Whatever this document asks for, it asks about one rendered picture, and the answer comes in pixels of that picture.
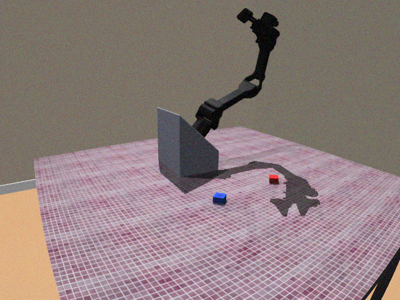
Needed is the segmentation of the red block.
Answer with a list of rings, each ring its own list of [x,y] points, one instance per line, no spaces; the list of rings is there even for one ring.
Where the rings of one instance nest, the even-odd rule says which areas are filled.
[[[279,177],[278,175],[269,175],[269,183],[278,184]]]

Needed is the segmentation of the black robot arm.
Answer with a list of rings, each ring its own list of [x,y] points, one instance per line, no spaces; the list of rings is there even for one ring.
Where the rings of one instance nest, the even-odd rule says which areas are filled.
[[[277,20],[278,19],[275,16],[267,12],[264,12],[261,17],[261,21],[265,22],[268,26],[273,27],[279,25]],[[227,96],[222,97],[219,100],[210,98],[200,105],[195,115],[197,120],[192,127],[204,138],[211,128],[214,130],[218,128],[220,118],[225,109],[230,108],[244,98],[251,99],[257,96],[259,91],[262,89],[262,82],[265,79],[264,74],[266,72],[269,55],[276,45],[276,40],[270,43],[265,40],[264,37],[260,38],[257,36],[256,43],[259,45],[259,55],[256,69],[253,74],[246,77],[234,92],[229,93]],[[253,79],[259,80],[258,86],[250,82]]]

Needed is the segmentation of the blue block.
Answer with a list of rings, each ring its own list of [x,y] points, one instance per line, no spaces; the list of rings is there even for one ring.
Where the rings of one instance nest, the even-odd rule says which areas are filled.
[[[213,197],[213,203],[224,204],[226,201],[226,194],[216,193]]]

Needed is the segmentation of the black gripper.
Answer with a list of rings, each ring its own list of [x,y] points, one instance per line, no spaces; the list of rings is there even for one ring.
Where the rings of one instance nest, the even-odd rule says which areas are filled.
[[[238,15],[237,19],[243,23],[246,23],[248,20],[252,22],[252,32],[256,34],[258,37],[264,37],[265,40],[273,43],[280,35],[279,31],[275,29],[273,26],[268,26],[263,21],[258,21],[253,17],[253,12],[247,8],[244,8]]]

